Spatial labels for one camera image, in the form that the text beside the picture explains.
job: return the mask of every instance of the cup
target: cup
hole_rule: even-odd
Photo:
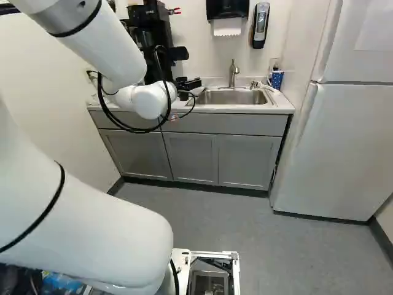
[[[271,86],[274,89],[280,90],[283,77],[284,77],[284,71],[281,70],[272,71],[271,80],[269,81],[269,84],[271,84]]]

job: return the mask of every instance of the floor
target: floor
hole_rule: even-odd
[[[162,214],[176,248],[238,251],[242,295],[393,294],[367,226],[278,216],[240,195],[127,183],[116,196]]]

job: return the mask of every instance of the refrigerator door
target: refrigerator door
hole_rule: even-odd
[[[393,2],[332,0],[312,80],[393,82]]]
[[[368,220],[393,192],[392,98],[393,86],[318,84],[274,210]]]

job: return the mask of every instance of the refrigerator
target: refrigerator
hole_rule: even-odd
[[[367,221],[393,192],[393,1],[296,0],[282,67],[273,209]]]

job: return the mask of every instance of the white robotic arm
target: white robotic arm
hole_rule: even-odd
[[[144,77],[146,63],[105,0],[11,2],[101,72],[107,92],[126,94],[117,97],[120,105],[128,105],[127,93],[134,93],[146,99],[132,100],[134,106],[154,110],[142,112],[145,117],[158,117],[167,107],[160,83],[124,88]],[[25,138],[1,97],[0,196],[0,249],[21,237],[55,200],[34,230],[0,251],[0,262],[84,278],[113,294],[155,294],[160,287],[173,247],[168,222],[60,169]]]
[[[146,74],[141,51],[106,0],[13,0],[18,9],[103,74],[102,87],[113,103],[156,119],[168,107],[163,82],[131,86]],[[177,97],[167,82],[170,100]]]

